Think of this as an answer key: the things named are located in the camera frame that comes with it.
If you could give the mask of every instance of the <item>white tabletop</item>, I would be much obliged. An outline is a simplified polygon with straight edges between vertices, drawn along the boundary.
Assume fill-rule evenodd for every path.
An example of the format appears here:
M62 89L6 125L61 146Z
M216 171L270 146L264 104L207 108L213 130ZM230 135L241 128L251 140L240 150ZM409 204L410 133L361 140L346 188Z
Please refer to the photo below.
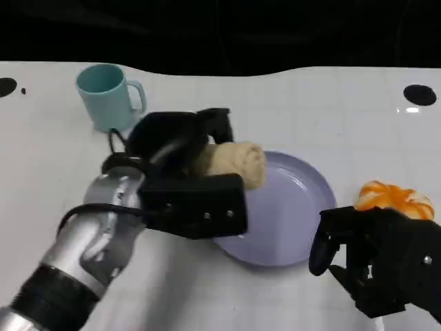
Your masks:
M19 87L0 99L0 303L8 304L82 201L108 155L74 87L80 63L0 63ZM263 77L171 77L124 68L147 91L148 110L229 107L237 141L294 154L321 171L339 205L381 179L427 194L441 211L441 103L415 107L412 83L441 91L441 70L304 68ZM20 93L26 88L26 95ZM344 256L338 255L339 262ZM386 330L438 330L409 307ZM84 330L375 330L330 274L307 264L246 268L209 241L145 231L132 262Z

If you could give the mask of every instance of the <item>robotic hand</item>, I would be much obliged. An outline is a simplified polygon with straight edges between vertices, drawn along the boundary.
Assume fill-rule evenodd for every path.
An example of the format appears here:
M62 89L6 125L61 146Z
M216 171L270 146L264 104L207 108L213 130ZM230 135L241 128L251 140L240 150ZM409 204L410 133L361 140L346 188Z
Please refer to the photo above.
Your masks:
M189 239L247 231L243 181L237 174L190 178L186 168L212 136L233 141L227 109L152 113L125 152L104 162L84 204L63 218L57 239L9 307L0 331L77 331L129 263L144 228Z
M368 317L404 311L412 303L441 323L441 227L392 209L325 210L309 258L309 270L326 269ZM331 265L346 244L346 269Z

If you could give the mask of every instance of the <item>mug handle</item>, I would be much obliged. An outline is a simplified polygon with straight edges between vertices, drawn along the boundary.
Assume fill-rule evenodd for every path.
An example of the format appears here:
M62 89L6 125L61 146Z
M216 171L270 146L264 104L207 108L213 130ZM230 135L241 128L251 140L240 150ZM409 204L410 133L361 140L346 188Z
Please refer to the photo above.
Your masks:
M147 99L145 98L144 88L138 81L127 81L127 85L133 86L138 90L139 97L141 98L141 109L133 109L134 112L137 112L139 115L142 115L147 110Z

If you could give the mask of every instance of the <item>beige bread roll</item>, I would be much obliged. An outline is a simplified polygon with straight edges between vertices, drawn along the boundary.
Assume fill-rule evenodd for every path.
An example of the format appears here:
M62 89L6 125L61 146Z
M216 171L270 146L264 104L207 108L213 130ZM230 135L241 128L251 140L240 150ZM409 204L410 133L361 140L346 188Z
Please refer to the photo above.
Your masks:
M373 207L393 208L411 219L433 221L435 217L432 202L426 196L415 190L385 185L379 181L365 184L355 204L355 208L362 211Z
M265 182L266 158L255 143L222 143L207 145L196 160L192 172L196 176L239 174L245 188L259 188Z

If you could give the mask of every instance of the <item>black wire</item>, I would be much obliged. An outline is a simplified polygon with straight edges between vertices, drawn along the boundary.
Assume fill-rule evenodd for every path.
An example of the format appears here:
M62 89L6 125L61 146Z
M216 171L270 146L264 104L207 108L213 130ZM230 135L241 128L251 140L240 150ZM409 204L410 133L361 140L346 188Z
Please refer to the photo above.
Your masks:
M113 136L117 136L120 142L124 145L124 151L128 153L127 141L124 139L123 135L115 128L110 129L107 134L107 141L109 143L110 152L115 154L115 145L113 143Z
M87 212L114 212L115 214L130 214L137 217L157 217L165 216L170 213L171 210L166 211L144 211L138 208L129 208L122 205L112 205L111 203L85 203L84 205L78 205L75 208L69 210L61 219L57 229L57 236L61 230L66 226L69 219L76 214L83 214Z
M110 129L107 134L107 139L109 143L110 152L115 154L115 147L113 142L113 136L117 136L121 143L124 145L124 150L126 154L129 154L127 141L124 139L123 135L115 128ZM164 211L144 211L138 208L129 208L123 205L112 205L111 203L85 203L83 205L79 205L75 208L69 210L61 219L60 224L57 229L57 236L60 234L60 231L66 226L69 219L76 215L85 212L114 212L116 214L130 214L136 217L157 217L157 216L165 216Z

